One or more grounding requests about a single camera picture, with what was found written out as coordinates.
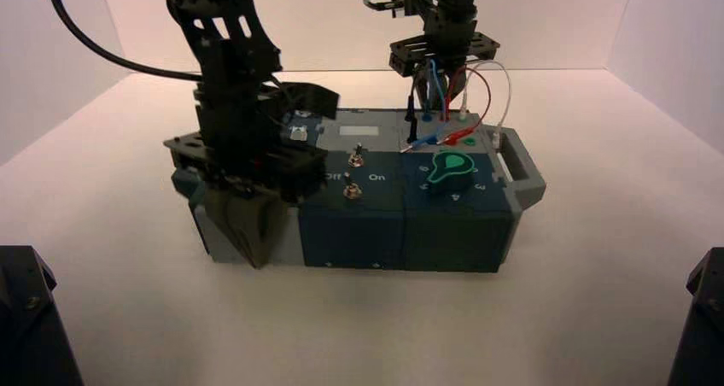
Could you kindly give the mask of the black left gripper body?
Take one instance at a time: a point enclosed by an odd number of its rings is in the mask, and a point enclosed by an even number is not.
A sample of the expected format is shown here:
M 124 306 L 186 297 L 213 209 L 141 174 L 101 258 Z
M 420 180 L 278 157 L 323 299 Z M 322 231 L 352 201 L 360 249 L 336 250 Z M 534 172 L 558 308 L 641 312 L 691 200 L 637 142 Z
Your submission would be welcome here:
M 233 188 L 243 196 L 269 192 L 297 204 L 326 185 L 328 152 L 306 142 L 282 138 L 261 151 L 216 149 L 199 132 L 163 142 L 179 170 L 190 170 L 214 188 Z

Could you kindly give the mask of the dark olive left gripper finger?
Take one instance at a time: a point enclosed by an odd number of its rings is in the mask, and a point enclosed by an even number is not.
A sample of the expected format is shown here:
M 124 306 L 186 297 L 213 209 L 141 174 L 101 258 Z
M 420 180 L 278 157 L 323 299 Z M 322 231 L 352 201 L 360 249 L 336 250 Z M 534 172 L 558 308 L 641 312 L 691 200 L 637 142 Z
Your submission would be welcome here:
M 248 214 L 242 198 L 230 190 L 209 189 L 204 197 L 208 219 L 215 226 L 214 234 L 207 238 L 207 247 L 215 262 L 241 263 L 259 269 L 255 241 L 249 234 Z
M 250 201 L 249 244 L 254 268 L 270 259 L 287 223 L 288 205 L 280 196 L 256 196 Z

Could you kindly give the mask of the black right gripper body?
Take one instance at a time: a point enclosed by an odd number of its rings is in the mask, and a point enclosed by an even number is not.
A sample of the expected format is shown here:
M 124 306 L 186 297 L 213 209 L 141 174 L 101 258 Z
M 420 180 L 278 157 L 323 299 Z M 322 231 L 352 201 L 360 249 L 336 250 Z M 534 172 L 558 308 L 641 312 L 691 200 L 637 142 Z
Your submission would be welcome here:
M 492 60 L 500 43 L 481 32 L 469 38 L 420 35 L 390 45 L 389 66 L 402 77 L 428 75 L 433 61 L 438 70 L 454 71 L 467 61 Z

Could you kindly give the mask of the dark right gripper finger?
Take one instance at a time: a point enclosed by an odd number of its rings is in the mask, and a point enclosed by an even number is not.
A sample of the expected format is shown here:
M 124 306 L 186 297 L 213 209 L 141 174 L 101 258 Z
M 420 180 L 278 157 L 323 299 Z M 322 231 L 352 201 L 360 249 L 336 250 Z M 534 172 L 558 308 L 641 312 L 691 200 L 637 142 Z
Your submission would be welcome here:
M 422 109 L 423 115 L 430 115 L 430 69 L 418 69 L 414 74 L 414 93 Z
M 462 91 L 466 84 L 465 73 L 467 66 L 461 66 L 449 76 L 447 92 L 445 95 L 445 107 L 448 108 L 452 100 Z

